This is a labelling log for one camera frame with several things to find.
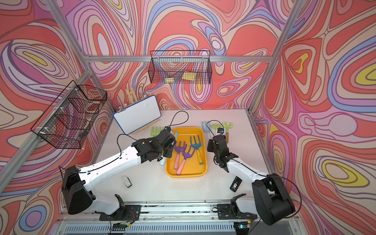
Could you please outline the green rake wooden handle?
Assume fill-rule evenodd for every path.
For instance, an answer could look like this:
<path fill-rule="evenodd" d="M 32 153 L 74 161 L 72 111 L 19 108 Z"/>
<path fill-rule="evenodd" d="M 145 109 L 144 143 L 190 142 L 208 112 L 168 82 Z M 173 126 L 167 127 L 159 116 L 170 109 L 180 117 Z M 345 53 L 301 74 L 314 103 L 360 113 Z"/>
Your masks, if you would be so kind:
<path fill-rule="evenodd" d="M 158 136 L 163 129 L 164 129 L 164 127 L 162 127 L 162 126 L 151 127 L 151 132 L 150 132 L 151 137 Z"/>

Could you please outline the purple cultivator pink handle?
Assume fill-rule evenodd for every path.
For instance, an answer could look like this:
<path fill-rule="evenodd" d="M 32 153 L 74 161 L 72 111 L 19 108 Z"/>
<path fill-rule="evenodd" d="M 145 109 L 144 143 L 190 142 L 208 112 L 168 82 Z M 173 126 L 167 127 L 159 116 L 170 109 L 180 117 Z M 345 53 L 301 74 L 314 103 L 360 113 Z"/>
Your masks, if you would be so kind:
<path fill-rule="evenodd" d="M 192 153 L 190 153 L 191 149 L 192 149 L 192 146 L 189 147 L 189 150 L 187 152 L 185 150 L 182 152 L 184 159 L 183 159 L 182 163 L 179 165 L 179 167 L 177 169 L 177 172 L 176 172 L 177 175 L 181 175 L 187 159 L 191 158 L 194 155 L 195 148 L 193 148 L 193 152 Z"/>
<path fill-rule="evenodd" d="M 175 163 L 174 163 L 174 170 L 177 170 L 178 169 L 178 166 L 179 166 L 179 161 L 180 161 L 180 153 L 182 153 L 187 147 L 187 144 L 186 142 L 179 142 L 177 143 L 177 145 L 174 147 L 174 150 L 176 151 L 177 155 L 176 155 L 176 159 L 175 159 Z"/>

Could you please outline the teal cultivator yellow handle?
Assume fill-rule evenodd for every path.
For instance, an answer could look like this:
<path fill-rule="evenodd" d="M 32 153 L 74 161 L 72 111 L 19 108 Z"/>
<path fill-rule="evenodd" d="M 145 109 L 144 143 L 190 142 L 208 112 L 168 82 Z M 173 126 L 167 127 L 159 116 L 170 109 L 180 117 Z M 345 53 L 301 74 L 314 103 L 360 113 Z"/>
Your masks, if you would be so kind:
<path fill-rule="evenodd" d="M 191 136 L 190 137 L 190 141 L 191 141 L 191 146 L 197 152 L 198 163 L 200 165 L 203 165 L 203 158 L 202 158 L 202 156 L 200 154 L 200 151 L 199 151 L 200 147 L 202 146 L 199 135 L 197 135 L 197 136 Z"/>

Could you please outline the yellow plastic storage tray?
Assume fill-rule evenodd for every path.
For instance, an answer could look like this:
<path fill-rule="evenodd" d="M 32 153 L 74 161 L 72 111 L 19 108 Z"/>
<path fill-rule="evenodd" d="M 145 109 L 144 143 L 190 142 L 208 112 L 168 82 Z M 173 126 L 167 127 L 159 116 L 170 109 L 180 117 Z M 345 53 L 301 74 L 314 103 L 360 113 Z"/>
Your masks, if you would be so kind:
<path fill-rule="evenodd" d="M 166 163 L 165 163 L 165 171 L 168 176 L 172 178 L 193 178 L 193 177 L 201 177 L 203 176 L 208 169 L 208 161 L 206 157 L 206 149 L 205 149 L 205 144 L 204 144 L 204 133 L 201 128 L 199 127 L 175 127 L 173 128 L 175 131 L 178 131 L 178 137 L 176 139 L 176 145 L 179 142 L 186 142 L 187 147 L 185 151 L 187 152 L 189 150 L 189 147 L 191 146 L 191 141 L 190 137 L 191 136 L 197 136 L 199 135 L 200 141 L 202 146 L 200 147 L 199 151 L 200 154 L 203 158 L 203 165 L 200 165 L 198 163 L 198 158 L 197 158 L 197 152 L 195 151 L 194 155 L 187 159 L 183 171 L 181 175 L 177 175 L 176 172 L 177 170 L 174 170 L 174 163 L 176 159 L 176 151 L 173 148 L 173 153 L 171 158 L 167 158 Z M 180 153 L 180 161 L 179 165 L 182 163 L 184 157 L 183 154 Z"/>

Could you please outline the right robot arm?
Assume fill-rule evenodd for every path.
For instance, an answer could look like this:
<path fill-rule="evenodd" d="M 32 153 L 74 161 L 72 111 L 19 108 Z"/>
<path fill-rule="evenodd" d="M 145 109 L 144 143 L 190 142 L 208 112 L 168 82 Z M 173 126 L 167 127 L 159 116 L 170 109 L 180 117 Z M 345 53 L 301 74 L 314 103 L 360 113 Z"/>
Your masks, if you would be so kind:
<path fill-rule="evenodd" d="M 238 155 L 229 151 L 225 136 L 217 135 L 210 139 L 207 151 L 214 153 L 214 162 L 220 168 L 245 182 L 253 192 L 252 197 L 247 197 L 245 193 L 233 197 L 227 210 L 218 205 L 219 214 L 228 214 L 237 219 L 254 214 L 266 225 L 295 215 L 295 205 L 281 176 L 260 172 L 241 161 Z"/>

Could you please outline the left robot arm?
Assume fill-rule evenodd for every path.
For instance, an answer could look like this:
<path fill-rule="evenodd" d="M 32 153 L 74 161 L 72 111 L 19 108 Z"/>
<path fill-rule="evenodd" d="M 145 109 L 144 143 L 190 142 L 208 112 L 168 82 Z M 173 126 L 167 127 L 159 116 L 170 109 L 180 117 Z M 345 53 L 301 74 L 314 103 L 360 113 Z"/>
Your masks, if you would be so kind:
<path fill-rule="evenodd" d="M 127 168 L 163 157 L 171 158 L 176 138 L 171 127 L 166 126 L 156 137 L 138 139 L 124 150 L 99 163 L 78 168 L 60 168 L 62 174 L 62 193 L 68 214 L 74 215 L 92 210 L 103 220 L 121 220 L 128 209 L 118 195 L 96 193 L 95 188 L 102 182 L 121 173 Z"/>

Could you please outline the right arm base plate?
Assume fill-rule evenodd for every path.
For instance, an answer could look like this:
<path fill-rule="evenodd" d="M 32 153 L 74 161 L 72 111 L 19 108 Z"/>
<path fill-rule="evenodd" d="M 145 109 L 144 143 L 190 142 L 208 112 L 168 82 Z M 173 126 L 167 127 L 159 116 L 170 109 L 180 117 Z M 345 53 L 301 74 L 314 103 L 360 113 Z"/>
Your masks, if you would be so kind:
<path fill-rule="evenodd" d="M 258 218 L 256 214 L 241 212 L 233 204 L 217 204 L 213 209 L 216 212 L 219 220 L 242 220 L 247 219 L 254 221 Z"/>

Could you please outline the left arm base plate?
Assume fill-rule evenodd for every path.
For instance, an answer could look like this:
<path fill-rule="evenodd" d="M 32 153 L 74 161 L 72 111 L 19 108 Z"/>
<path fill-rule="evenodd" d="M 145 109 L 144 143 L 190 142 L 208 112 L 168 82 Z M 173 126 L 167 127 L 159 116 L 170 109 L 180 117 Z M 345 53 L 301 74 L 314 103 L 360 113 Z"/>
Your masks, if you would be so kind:
<path fill-rule="evenodd" d="M 137 221 L 141 213 L 141 205 L 125 205 L 121 206 L 117 211 L 111 215 L 103 212 L 100 213 L 100 221 Z"/>

